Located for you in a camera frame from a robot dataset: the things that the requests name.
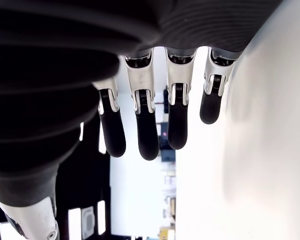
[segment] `robotic arm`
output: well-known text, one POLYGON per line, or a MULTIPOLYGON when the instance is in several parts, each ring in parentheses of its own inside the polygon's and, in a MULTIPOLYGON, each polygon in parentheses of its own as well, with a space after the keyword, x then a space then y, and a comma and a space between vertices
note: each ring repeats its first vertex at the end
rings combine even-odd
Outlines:
POLYGON ((124 154, 117 56, 127 68, 139 151, 151 161, 159 152, 154 47, 165 47, 168 141, 178 150, 188 137, 197 49, 209 47, 200 118, 213 124, 236 60, 280 2, 0 1, 0 208, 10 224, 29 240, 60 238, 58 167, 97 110, 107 151, 124 154))

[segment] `white wall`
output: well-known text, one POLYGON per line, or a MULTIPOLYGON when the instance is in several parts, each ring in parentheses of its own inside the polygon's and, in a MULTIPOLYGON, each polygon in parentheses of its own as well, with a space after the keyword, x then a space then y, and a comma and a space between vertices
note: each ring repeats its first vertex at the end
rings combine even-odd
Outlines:
POLYGON ((205 51, 176 155, 177 240, 300 240, 300 0, 252 40, 214 125, 199 118, 205 51))
MULTIPOLYGON (((110 159, 111 231, 120 236, 157 237, 163 215, 161 158, 144 160, 138 149, 137 121, 130 94, 119 95, 126 151, 110 159)), ((155 101, 161 102, 157 92, 155 101)), ((163 118, 163 105, 156 105, 156 121, 163 118)))

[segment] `screw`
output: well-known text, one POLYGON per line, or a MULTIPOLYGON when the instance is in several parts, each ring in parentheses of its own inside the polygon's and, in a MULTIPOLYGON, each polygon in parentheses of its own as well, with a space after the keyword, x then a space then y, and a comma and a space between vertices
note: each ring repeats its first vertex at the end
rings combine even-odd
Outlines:
POLYGON ((48 239, 48 240, 53 239, 53 237, 55 236, 55 234, 56 234, 55 231, 51 232, 46 239, 48 239))

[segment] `black fingertip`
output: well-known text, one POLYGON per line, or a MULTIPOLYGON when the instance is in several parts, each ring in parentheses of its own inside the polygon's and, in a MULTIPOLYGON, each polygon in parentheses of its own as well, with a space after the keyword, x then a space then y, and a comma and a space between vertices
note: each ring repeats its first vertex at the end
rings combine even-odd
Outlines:
POLYGON ((217 93, 212 92, 210 95, 203 91, 200 118, 205 124, 214 124, 220 114, 222 96, 218 96, 217 93))
POLYGON ((140 154, 145 160, 154 160, 159 154, 156 112, 141 111, 136 114, 136 124, 140 154))
POLYGON ((169 104, 168 142, 175 150, 182 149, 188 138, 188 105, 169 104))
POLYGON ((126 137, 120 110, 113 112, 112 109, 105 109, 100 119, 107 152, 112 157, 121 157, 126 151, 126 137))

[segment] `robotic finger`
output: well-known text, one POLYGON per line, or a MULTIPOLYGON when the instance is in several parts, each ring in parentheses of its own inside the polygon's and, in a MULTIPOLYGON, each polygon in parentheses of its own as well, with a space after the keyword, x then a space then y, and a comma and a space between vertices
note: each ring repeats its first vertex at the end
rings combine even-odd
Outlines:
POLYGON ((197 49, 166 48, 169 101, 168 142, 175 149, 185 146, 188 138, 188 104, 197 49))
POLYGON ((154 160, 159 153, 153 58, 153 49, 124 58, 134 103, 139 152, 148 161, 154 160))
POLYGON ((205 124, 213 124, 218 120, 225 85, 241 53, 208 47, 200 108, 200 118, 205 124))
POLYGON ((113 157, 121 157, 126 151, 126 137, 118 104, 118 87, 114 77, 96 81, 99 90, 99 115, 103 128, 105 147, 113 157))

